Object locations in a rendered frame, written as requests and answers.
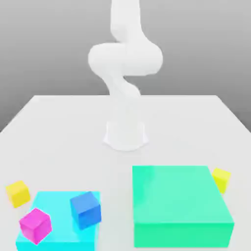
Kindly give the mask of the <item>small blue cube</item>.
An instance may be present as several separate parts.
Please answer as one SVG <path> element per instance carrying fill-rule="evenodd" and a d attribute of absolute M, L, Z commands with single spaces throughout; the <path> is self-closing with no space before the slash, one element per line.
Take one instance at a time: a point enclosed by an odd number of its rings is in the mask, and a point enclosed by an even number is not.
<path fill-rule="evenodd" d="M 70 199 L 71 214 L 77 227 L 83 230 L 101 222 L 99 192 L 84 192 Z"/>

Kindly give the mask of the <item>small lime yellow cube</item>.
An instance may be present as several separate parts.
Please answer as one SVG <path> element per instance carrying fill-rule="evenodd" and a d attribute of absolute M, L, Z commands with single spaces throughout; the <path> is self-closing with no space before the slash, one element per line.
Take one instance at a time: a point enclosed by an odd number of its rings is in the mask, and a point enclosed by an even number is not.
<path fill-rule="evenodd" d="M 212 177 L 220 191 L 221 194 L 226 192 L 231 173 L 219 168 L 215 168 L 212 172 Z"/>

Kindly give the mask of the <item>small magenta cube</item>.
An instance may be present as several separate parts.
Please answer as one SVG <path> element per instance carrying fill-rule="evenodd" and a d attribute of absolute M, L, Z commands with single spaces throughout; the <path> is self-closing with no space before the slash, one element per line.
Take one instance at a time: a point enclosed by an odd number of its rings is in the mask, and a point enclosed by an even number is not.
<path fill-rule="evenodd" d="M 38 245 L 52 231 L 49 214 L 34 208 L 19 220 L 23 236 Z"/>

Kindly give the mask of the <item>large green box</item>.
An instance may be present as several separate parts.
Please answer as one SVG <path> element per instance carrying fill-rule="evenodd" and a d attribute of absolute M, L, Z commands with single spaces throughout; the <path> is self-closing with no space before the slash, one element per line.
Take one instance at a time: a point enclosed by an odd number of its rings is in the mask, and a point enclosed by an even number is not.
<path fill-rule="evenodd" d="M 206 166 L 133 166 L 134 246 L 226 248 L 234 220 Z"/>

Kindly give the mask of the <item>large cyan box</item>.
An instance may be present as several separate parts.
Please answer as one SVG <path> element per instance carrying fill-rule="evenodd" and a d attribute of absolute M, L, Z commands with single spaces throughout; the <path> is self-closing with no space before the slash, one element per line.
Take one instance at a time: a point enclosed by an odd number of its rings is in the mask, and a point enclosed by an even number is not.
<path fill-rule="evenodd" d="M 30 210 L 38 208 L 51 218 L 52 232 L 38 245 L 20 232 L 17 251 L 97 251 L 99 224 L 80 230 L 72 218 L 70 199 L 83 191 L 39 191 Z"/>

